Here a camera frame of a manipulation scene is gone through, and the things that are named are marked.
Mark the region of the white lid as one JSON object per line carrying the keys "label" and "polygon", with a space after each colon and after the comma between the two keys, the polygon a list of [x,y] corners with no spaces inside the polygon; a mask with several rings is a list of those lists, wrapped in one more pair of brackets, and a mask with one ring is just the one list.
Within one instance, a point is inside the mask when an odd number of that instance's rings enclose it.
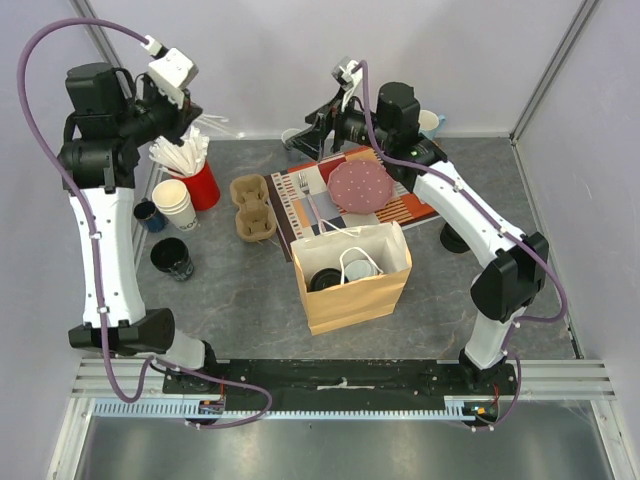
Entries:
{"label": "white lid", "polygon": [[364,278],[376,276],[377,268],[370,260],[359,259],[348,263],[344,269],[345,280],[353,282]]}

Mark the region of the brown paper bag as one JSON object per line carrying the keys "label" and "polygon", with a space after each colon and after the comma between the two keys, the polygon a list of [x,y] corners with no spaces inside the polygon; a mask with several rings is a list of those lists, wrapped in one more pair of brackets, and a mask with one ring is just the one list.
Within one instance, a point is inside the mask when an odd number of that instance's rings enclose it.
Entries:
{"label": "brown paper bag", "polygon": [[[296,281],[308,326],[320,335],[391,314],[412,269],[403,230],[396,222],[331,230],[291,243]],[[323,268],[370,260],[376,276],[309,292],[311,277]]]}

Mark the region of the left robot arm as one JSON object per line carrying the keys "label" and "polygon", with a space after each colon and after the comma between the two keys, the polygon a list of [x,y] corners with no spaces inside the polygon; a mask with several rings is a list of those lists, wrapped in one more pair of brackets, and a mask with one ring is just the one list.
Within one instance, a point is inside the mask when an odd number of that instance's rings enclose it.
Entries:
{"label": "left robot arm", "polygon": [[202,109],[173,104],[149,77],[141,98],[125,96],[131,74],[108,63],[68,71],[65,87],[74,110],[67,117],[58,159],[81,237],[85,276],[82,324],[68,333],[76,349],[107,349],[121,356],[156,354],[185,367],[185,382],[208,393],[219,369],[210,346],[177,329],[168,308],[147,309],[136,279],[132,242],[135,174],[141,146],[159,137],[182,141]]}

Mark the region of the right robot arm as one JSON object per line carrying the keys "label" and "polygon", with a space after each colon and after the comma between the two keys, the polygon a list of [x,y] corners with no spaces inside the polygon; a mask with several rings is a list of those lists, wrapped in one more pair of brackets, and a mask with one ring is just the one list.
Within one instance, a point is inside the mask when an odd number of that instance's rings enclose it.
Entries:
{"label": "right robot arm", "polygon": [[334,152],[351,142],[376,153],[373,161],[341,165],[327,180],[330,197],[343,211],[370,214],[384,207],[397,182],[445,220],[440,242],[447,250],[476,257],[482,270],[470,294],[477,316],[457,377],[465,391],[483,392],[506,358],[511,326],[545,284],[546,238],[525,234],[471,189],[434,141],[442,117],[422,109],[405,83],[384,84],[375,109],[352,89],[340,88],[305,121],[307,129],[284,138],[286,148],[320,160],[331,137]]}

